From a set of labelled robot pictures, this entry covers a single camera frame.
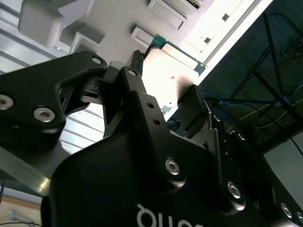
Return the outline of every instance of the bolt head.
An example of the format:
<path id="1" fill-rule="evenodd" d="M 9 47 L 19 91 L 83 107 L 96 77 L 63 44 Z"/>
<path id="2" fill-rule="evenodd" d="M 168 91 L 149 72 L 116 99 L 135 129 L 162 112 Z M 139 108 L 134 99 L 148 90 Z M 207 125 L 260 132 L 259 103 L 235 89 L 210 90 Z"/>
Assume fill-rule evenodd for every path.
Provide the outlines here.
<path id="1" fill-rule="evenodd" d="M 172 159 L 166 159 L 165 167 L 172 175 L 178 175 L 180 173 L 179 165 Z"/>
<path id="2" fill-rule="evenodd" d="M 100 59 L 96 58 L 96 57 L 92 57 L 91 59 L 92 59 L 92 61 L 95 62 L 96 64 L 101 64 L 101 63 L 102 63 L 102 61 L 101 61 Z"/>
<path id="3" fill-rule="evenodd" d="M 303 224 L 303 215 L 300 214 L 299 212 L 297 213 L 297 217 L 299 218 L 299 220 L 301 221 L 301 223 Z"/>
<path id="4" fill-rule="evenodd" d="M 44 123 L 51 122 L 55 119 L 55 113 L 46 107 L 39 107 L 34 110 L 34 117 Z"/>
<path id="5" fill-rule="evenodd" d="M 233 195 L 234 198 L 236 198 L 236 199 L 241 198 L 240 190 L 237 188 L 237 186 L 233 182 L 228 182 L 227 188 L 228 188 L 229 192 Z"/>
<path id="6" fill-rule="evenodd" d="M 14 101 L 6 95 L 0 95 L 0 110 L 7 110 L 14 105 Z"/>
<path id="7" fill-rule="evenodd" d="M 134 71 L 132 71 L 132 70 L 128 70 L 128 73 L 131 74 L 131 75 L 133 75 L 133 76 L 136 76 L 136 75 L 137 75 L 137 73 L 134 72 Z"/>
<path id="8" fill-rule="evenodd" d="M 288 209 L 288 207 L 285 204 L 282 203 L 281 208 L 282 208 L 283 212 L 286 214 L 286 216 L 288 216 L 289 218 L 293 217 L 292 213 L 290 212 L 290 210 Z"/>

